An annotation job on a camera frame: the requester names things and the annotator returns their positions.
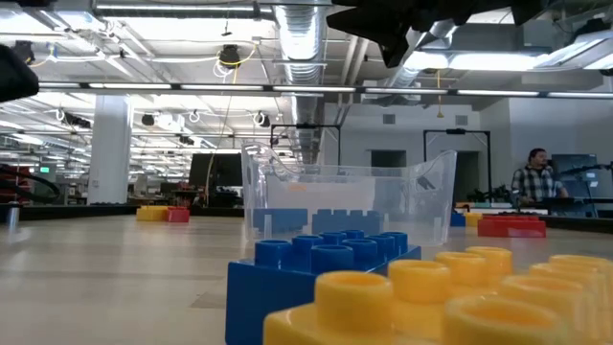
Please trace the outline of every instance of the black object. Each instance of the black object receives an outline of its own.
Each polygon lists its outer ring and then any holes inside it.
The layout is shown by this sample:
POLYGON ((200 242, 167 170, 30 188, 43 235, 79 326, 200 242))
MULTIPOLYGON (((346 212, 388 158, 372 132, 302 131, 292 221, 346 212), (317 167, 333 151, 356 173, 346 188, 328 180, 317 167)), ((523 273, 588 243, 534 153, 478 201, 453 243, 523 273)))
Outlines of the black object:
POLYGON ((81 128, 91 128, 92 124, 87 121, 87 120, 83 120, 82 118, 80 118, 79 116, 73 115, 69 112, 64 112, 64 123, 71 125, 71 126, 76 126, 76 127, 81 127, 81 128))
POLYGON ((141 123, 143 123, 144 126, 153 126, 155 125, 155 119, 153 119, 153 115, 145 114, 141 118, 141 123))
POLYGON ((56 187, 55 184, 47 181, 46 179, 42 177, 32 176, 30 174, 24 174, 21 172, 16 172, 15 170, 6 168, 5 166, 0 166, 0 173, 4 173, 7 175, 11 175, 11 176, 17 176, 21 179, 30 179, 32 181, 39 182, 47 186, 49 189, 51 189, 51 191, 54 193, 54 196, 43 196, 43 195, 36 195, 34 193, 30 193, 24 189, 21 189, 15 186, 14 182, 7 181, 4 179, 0 179, 0 189, 6 189, 6 190, 13 191, 18 196, 26 197, 30 199, 31 201, 36 201, 36 202, 52 203, 56 201, 56 199, 59 197, 59 188, 56 187))
POLYGON ((242 186, 242 169, 240 153, 216 154, 195 153, 192 156, 190 168, 190 184, 193 186, 205 186, 207 184, 207 171, 213 158, 211 175, 209 179, 209 191, 214 191, 216 186, 242 186))
POLYGON ((12 50, 17 57, 20 60, 25 61, 26 64, 31 65, 33 62, 35 62, 31 41, 16 41, 15 45, 12 47, 12 50))
POLYGON ((486 135, 488 145, 488 196, 489 202, 493 202, 494 193, 491 188, 491 133, 489 130, 466 130, 463 128, 455 129, 426 129, 423 131, 423 161, 428 160, 428 133, 445 133, 448 135, 466 135, 467 133, 482 133, 486 135))
POLYGON ((219 62, 221 66, 233 70, 240 67, 240 56, 238 55, 238 46, 236 44, 226 44, 219 53, 219 62))
MULTIPOLYGON (((207 184, 207 173, 209 171, 209 163, 213 155, 210 153, 195 153, 192 155, 192 166, 190 168, 189 183, 192 186, 205 186, 207 184)), ((211 176, 216 176, 216 165, 211 167, 211 176)))
POLYGON ((185 135, 181 135, 179 137, 179 143, 189 145, 189 146, 193 146, 194 144, 193 140, 190 139, 189 137, 186 137, 185 135))
POLYGON ((335 128, 338 132, 338 166, 341 165, 341 126, 339 125, 311 125, 311 124, 296 124, 296 125, 271 125, 270 126, 270 148, 273 149, 275 145, 279 144, 279 138, 287 138, 287 135, 275 136, 275 128, 296 128, 296 129, 325 129, 335 128))
POLYGON ((217 165, 217 185, 218 186, 242 186, 242 162, 240 153, 218 154, 214 164, 217 165))
POLYGON ((328 26, 368 38, 379 45, 388 68, 396 67, 409 48, 409 29, 427 32, 441 20, 464 25, 471 15, 511 7, 515 25, 520 26, 545 11, 557 0, 332 0, 332 4, 354 9, 328 16, 328 26))
POLYGON ((262 128, 270 127, 270 119, 268 118, 268 115, 262 113, 261 111, 258 111, 258 114, 254 116, 254 122, 256 122, 258 126, 262 128))
POLYGON ((38 77, 25 60, 0 44, 0 103, 30 97, 38 93, 38 77))
POLYGON ((179 188, 178 183, 162 182, 160 184, 160 193, 169 194, 179 188))

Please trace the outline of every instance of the pipe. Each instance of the pipe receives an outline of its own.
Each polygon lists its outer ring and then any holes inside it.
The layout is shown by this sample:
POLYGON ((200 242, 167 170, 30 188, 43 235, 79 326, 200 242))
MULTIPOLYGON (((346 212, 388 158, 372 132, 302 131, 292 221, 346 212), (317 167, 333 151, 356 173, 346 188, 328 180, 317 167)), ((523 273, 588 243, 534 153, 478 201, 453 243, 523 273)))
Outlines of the pipe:
POLYGON ((352 39, 349 43, 349 48, 347 49, 347 55, 345 56, 345 63, 343 64, 343 72, 341 73, 340 84, 345 84, 345 80, 347 79, 347 75, 349 74, 349 69, 352 67, 352 59, 353 54, 355 54, 355 47, 357 46, 358 36, 352 36, 352 39))
MULTIPOLYGON (((400 66, 396 73, 391 76, 383 87, 392 88, 407 88, 415 82, 415 79, 420 74, 420 69, 410 68, 406 66, 406 61, 410 58, 416 48, 428 45, 431 48, 448 49, 451 47, 451 37, 458 30, 458 27, 453 23, 453 19, 441 20, 430 28, 430 31, 422 34, 417 38, 417 42, 412 44, 412 48, 407 51, 407 56, 402 60, 403 65, 400 66)), ((406 95, 387 95, 374 100, 365 100, 364 104, 377 104, 383 107, 390 105, 411 105, 415 104, 415 98, 406 95)))
MULTIPOLYGON (((298 60, 318 60, 322 56, 324 15, 322 7, 278 6, 275 8, 283 57, 298 60)), ((322 82, 321 65, 287 64, 285 77, 289 84, 316 85, 322 82)), ((320 125, 324 120, 323 98, 293 96, 292 120, 295 124, 320 125)), ((298 155, 304 164, 314 164, 319 154, 321 130, 296 130, 298 155)))
POLYGON ((370 41, 366 38, 362 38, 360 42, 360 48, 357 51, 357 56, 355 57, 355 64, 353 65, 352 73, 349 77, 348 85, 354 85, 357 80, 357 75, 360 73, 360 68, 362 68, 362 62, 364 62, 364 57, 366 56, 366 51, 368 50, 368 44, 370 41))

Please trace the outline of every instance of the plastic storage container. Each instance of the plastic storage container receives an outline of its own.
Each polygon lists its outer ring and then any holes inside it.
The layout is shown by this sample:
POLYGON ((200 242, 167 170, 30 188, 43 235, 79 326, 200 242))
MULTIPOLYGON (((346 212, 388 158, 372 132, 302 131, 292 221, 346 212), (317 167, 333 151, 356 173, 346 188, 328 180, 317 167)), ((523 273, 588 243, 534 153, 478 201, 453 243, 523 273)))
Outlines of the plastic storage container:
POLYGON ((414 245, 447 241, 456 151, 403 169, 287 166, 268 146, 242 147, 245 226, 252 240, 325 232, 408 235, 414 245))

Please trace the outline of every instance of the wall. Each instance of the wall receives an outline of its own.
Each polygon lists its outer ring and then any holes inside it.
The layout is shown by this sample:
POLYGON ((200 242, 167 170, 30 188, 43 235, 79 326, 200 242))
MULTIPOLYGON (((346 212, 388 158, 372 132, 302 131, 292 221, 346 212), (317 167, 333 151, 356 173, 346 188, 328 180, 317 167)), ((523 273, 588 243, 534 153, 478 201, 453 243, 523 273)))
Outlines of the wall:
POLYGON ((491 184, 495 187, 511 184, 513 163, 511 157, 510 100, 499 101, 481 111, 481 129, 491 135, 491 184))
MULTIPOLYGON (((609 92, 610 79, 592 92, 609 92)), ((613 161, 613 103, 599 100, 505 99, 481 111, 481 127, 491 130, 494 186, 511 183, 533 148, 549 154, 595 153, 613 161)), ((599 172, 595 196, 613 196, 610 172, 599 172)))
POLYGON ((581 109, 591 101, 511 99, 511 156, 514 168, 526 164, 528 153, 543 148, 549 154, 580 153, 581 109))
MULTIPOLYGON (((423 130, 449 129, 455 125, 455 115, 468 116, 465 129, 479 129, 480 117, 470 105, 444 105, 444 118, 438 118, 435 105, 426 109, 421 106, 391 106, 355 104, 347 116, 341 133, 341 164, 344 166, 371 166, 372 150, 405 150, 408 165, 423 162, 423 130), (383 114, 396 114, 394 125, 383 125, 383 114)), ((331 124, 336 116, 336 104, 327 104, 326 119, 331 124)), ((445 150, 468 150, 480 152, 480 161, 485 162, 486 146, 473 135, 428 134, 428 159, 445 150)), ((337 164, 336 142, 328 134, 322 138, 320 163, 337 164)), ((479 169, 480 180, 487 187, 486 164, 479 169)))

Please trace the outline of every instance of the air duct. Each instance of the air duct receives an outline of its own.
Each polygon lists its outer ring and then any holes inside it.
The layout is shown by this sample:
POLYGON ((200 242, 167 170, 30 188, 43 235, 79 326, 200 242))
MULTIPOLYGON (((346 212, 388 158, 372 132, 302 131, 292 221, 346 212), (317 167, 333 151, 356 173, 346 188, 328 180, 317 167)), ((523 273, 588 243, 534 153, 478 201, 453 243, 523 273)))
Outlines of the air duct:
MULTIPOLYGON (((419 36, 417 42, 414 43, 415 47, 419 48, 427 45, 429 48, 448 49, 451 46, 451 37, 457 29, 458 27, 453 23, 452 19, 438 21, 432 25, 429 32, 419 36)), ((413 50, 408 53, 403 59, 405 62, 413 54, 413 50)), ((407 66, 407 63, 404 63, 393 76, 377 86, 407 88, 413 84, 420 72, 420 69, 407 66)), ((388 95, 375 99, 362 98, 363 104, 377 104, 383 107, 390 105, 415 105, 419 101, 420 97, 416 95, 388 95)))
MULTIPOLYGON (((275 8, 279 23, 281 48, 285 59, 300 62, 317 60, 322 55, 324 39, 323 7, 278 6, 275 8)), ((294 85, 315 85, 322 81, 322 66, 316 64, 286 64, 285 77, 294 85)), ((292 120, 295 124, 320 125, 324 119, 322 97, 294 95, 291 98, 292 120)), ((298 157, 304 164, 314 164, 319 153, 321 130, 296 130, 298 157)))

